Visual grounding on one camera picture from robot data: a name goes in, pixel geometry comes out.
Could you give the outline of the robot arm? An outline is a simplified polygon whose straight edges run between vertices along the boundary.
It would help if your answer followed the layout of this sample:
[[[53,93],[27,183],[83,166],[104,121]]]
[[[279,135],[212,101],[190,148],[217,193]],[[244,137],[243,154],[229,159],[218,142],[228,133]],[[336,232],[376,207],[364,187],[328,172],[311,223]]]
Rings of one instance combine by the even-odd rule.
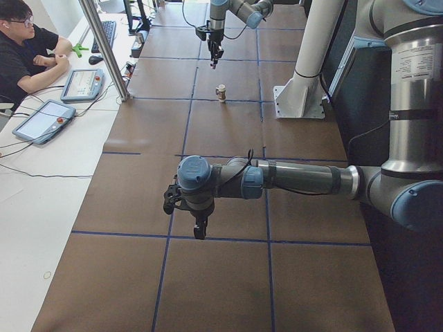
[[[345,142],[340,157],[308,157],[310,144],[302,126],[324,118],[323,100],[340,120],[338,103],[343,75],[332,88],[322,79],[345,8],[344,1],[312,1],[307,14],[292,78],[274,88],[277,128],[296,122],[294,135],[282,139],[292,155],[276,152],[270,142],[262,157],[234,157],[212,164],[210,155],[186,154],[164,194],[163,209],[184,210],[195,218],[194,236],[206,237],[215,200],[258,199],[264,190],[278,189],[305,196],[341,195],[360,201],[378,215],[410,232],[442,229],[442,2],[357,1],[351,53],[373,50],[389,58],[386,70],[367,64],[361,84],[377,75],[369,96],[350,89],[354,112],[365,120],[378,95],[389,95],[381,106],[380,124]],[[368,136],[380,131],[380,140]]]
[[[207,23],[209,32],[208,50],[211,55],[211,68],[216,69],[218,60],[223,55],[222,40],[226,13],[230,11],[246,27],[255,29],[260,22],[273,12],[273,1],[247,1],[247,0],[212,0],[210,2],[210,16]]]

